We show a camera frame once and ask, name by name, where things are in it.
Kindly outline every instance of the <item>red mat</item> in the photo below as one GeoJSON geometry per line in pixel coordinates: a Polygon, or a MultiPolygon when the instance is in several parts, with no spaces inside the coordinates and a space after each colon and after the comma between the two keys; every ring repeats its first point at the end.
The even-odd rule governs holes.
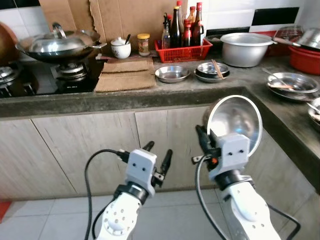
{"type": "Polygon", "coordinates": [[[0,223],[9,209],[11,201],[0,202],[0,223]]]}

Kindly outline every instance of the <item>black cable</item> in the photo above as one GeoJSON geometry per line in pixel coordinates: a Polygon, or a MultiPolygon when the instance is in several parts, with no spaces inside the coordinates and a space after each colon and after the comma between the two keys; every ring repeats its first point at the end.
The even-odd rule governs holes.
{"type": "Polygon", "coordinates": [[[98,213],[98,215],[95,217],[95,219],[94,219],[94,221],[93,221],[93,223],[92,223],[92,229],[91,229],[92,238],[93,238],[94,240],[96,239],[96,232],[95,232],[95,230],[96,230],[96,223],[97,223],[99,217],[101,216],[101,214],[104,213],[104,211],[106,210],[106,208],[107,208],[115,199],[116,199],[116,198],[113,197],[112,200],[111,200],[107,205],[105,205],[105,207],[102,208],[101,211],[98,213]]]}
{"type": "Polygon", "coordinates": [[[291,240],[294,238],[294,236],[299,232],[299,230],[301,229],[301,224],[292,216],[288,215],[287,213],[284,213],[282,211],[280,211],[279,209],[276,209],[274,206],[270,205],[269,203],[267,203],[268,207],[276,212],[277,214],[289,219],[290,221],[294,222],[296,224],[295,228],[293,229],[293,231],[289,234],[289,236],[286,238],[286,240],[291,240]]]}
{"type": "Polygon", "coordinates": [[[214,218],[211,216],[208,208],[207,208],[207,205],[204,201],[204,197],[202,196],[202,193],[201,193],[201,188],[200,188],[200,169],[201,169],[201,166],[202,166],[202,163],[205,161],[205,159],[207,157],[209,157],[210,155],[204,155],[201,160],[199,161],[199,163],[197,164],[196,166],[196,169],[195,169],[195,178],[194,178],[194,181],[195,181],[195,190],[196,190],[196,195],[199,199],[199,202],[200,202],[200,205],[206,215],[206,217],[208,218],[209,222],[211,223],[212,227],[216,230],[216,232],[219,234],[219,236],[223,239],[223,240],[228,240],[226,234],[222,231],[222,229],[218,226],[218,224],[216,223],[216,221],[214,220],[214,218]]]}
{"type": "Polygon", "coordinates": [[[91,195],[91,190],[90,190],[90,183],[89,183],[89,178],[88,178],[88,167],[91,162],[91,160],[97,156],[100,153],[113,153],[117,154],[118,152],[115,150],[111,149],[102,149],[100,151],[95,152],[89,160],[86,162],[85,168],[84,168],[84,179],[85,179],[85,185],[86,185],[86,191],[88,195],[88,205],[89,205],[89,213],[88,213],[88,225],[86,227],[86,232],[85,232],[85,237],[84,240],[88,240],[89,234],[90,234],[90,228],[91,228],[91,221],[92,221],[92,195],[91,195]]]}

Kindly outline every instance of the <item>black tile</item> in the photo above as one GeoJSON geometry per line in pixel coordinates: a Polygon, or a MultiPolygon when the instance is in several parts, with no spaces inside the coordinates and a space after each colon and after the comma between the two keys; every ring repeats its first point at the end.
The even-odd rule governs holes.
{"type": "Polygon", "coordinates": [[[18,8],[40,6],[39,0],[14,0],[18,8]]]}
{"type": "Polygon", "coordinates": [[[233,34],[233,33],[248,33],[250,27],[235,27],[235,28],[224,28],[224,29],[209,29],[206,30],[206,36],[211,35],[225,35],[225,34],[233,34]]]}
{"type": "Polygon", "coordinates": [[[271,24],[294,24],[299,7],[256,9],[252,26],[271,24]]]}
{"type": "Polygon", "coordinates": [[[0,10],[14,9],[16,7],[14,0],[0,0],[0,10]]]}

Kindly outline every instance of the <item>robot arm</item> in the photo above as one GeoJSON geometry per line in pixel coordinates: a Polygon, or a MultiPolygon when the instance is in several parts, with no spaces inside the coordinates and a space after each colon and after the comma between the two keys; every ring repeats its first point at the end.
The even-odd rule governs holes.
{"type": "MultiPolygon", "coordinates": [[[[197,164],[200,159],[206,162],[209,179],[216,182],[222,191],[224,216],[232,239],[280,240],[272,226],[267,203],[253,188],[252,178],[241,175],[241,170],[248,162],[250,140],[241,134],[229,134],[219,137],[215,147],[212,147],[204,128],[196,126],[196,131],[207,157],[194,157],[192,162],[197,164]]],[[[226,239],[223,232],[219,235],[226,239]]]]}
{"type": "Polygon", "coordinates": [[[149,142],[143,149],[132,151],[127,162],[126,185],[116,189],[118,197],[103,212],[102,227],[97,240],[127,240],[134,230],[140,208],[155,195],[155,185],[162,186],[170,167],[172,150],[168,150],[161,171],[155,168],[157,156],[148,150],[154,142],[149,142]]]}

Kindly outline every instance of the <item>stacked plates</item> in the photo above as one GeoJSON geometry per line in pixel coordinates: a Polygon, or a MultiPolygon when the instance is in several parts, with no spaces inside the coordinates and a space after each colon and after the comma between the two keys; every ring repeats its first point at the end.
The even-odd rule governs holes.
{"type": "Polygon", "coordinates": [[[195,70],[194,75],[196,78],[205,83],[217,83],[226,79],[230,75],[230,70],[227,65],[223,63],[216,63],[220,69],[223,78],[218,76],[217,70],[212,62],[200,64],[195,70]]]}
{"type": "Polygon", "coordinates": [[[277,72],[268,77],[267,86],[274,94],[295,102],[312,102],[320,96],[319,84],[311,77],[306,75],[277,72]],[[292,86],[292,88],[277,88],[283,85],[292,86]]]}

